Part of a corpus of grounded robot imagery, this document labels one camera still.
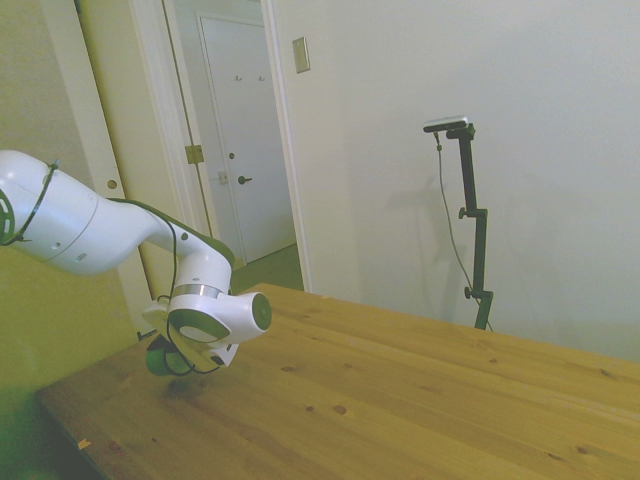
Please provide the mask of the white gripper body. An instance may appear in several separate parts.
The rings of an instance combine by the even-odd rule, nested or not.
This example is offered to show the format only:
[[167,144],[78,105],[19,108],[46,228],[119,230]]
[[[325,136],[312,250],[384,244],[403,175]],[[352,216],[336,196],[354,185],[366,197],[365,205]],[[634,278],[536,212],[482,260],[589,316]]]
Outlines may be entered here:
[[211,348],[185,339],[168,323],[169,299],[154,300],[142,312],[158,336],[148,345],[146,365],[150,372],[214,372],[226,368],[238,350],[237,344]]

